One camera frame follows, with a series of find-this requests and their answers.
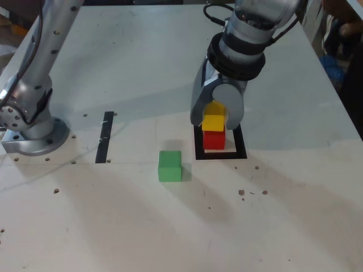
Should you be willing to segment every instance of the yellow block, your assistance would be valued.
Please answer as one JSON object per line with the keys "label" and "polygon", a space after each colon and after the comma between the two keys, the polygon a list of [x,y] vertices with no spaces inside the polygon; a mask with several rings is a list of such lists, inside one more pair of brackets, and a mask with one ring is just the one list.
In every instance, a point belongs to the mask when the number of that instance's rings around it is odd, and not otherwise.
{"label": "yellow block", "polygon": [[203,131],[223,131],[225,128],[225,106],[212,101],[204,109]]}

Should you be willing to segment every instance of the green block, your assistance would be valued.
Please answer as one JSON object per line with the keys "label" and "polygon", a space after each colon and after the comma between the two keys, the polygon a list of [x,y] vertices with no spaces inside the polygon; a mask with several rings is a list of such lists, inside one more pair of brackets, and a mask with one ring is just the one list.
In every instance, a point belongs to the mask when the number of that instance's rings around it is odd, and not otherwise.
{"label": "green block", "polygon": [[160,182],[182,181],[182,152],[160,151],[158,175]]}

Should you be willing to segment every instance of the blue object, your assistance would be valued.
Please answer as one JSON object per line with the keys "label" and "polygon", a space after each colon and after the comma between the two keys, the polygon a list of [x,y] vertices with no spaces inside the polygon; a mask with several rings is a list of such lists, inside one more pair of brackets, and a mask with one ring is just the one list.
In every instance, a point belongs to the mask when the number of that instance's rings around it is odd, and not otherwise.
{"label": "blue object", "polygon": [[345,77],[344,70],[338,65],[335,58],[326,55],[319,58],[320,63],[325,69],[328,77],[337,82],[343,82]]}

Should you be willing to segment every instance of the black square outline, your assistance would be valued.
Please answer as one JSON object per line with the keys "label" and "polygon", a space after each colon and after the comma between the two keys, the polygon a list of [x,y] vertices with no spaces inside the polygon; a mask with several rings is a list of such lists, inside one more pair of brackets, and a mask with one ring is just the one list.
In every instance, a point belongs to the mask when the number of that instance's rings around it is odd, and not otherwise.
{"label": "black square outline", "polygon": [[196,160],[235,160],[247,159],[246,148],[240,125],[233,130],[234,145],[236,152],[205,153],[203,149],[203,131],[201,126],[194,126],[194,146]]}

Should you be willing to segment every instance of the black tape strip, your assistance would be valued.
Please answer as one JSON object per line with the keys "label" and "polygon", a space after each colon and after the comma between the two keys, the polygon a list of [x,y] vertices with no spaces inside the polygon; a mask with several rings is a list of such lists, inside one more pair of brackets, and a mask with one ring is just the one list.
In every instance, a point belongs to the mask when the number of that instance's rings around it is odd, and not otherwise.
{"label": "black tape strip", "polygon": [[201,126],[194,126],[194,146],[196,160],[235,160],[247,159],[246,148],[240,125],[233,130],[236,152],[205,153],[203,149],[203,131]]}
{"label": "black tape strip", "polygon": [[95,163],[106,163],[114,112],[105,112]]}

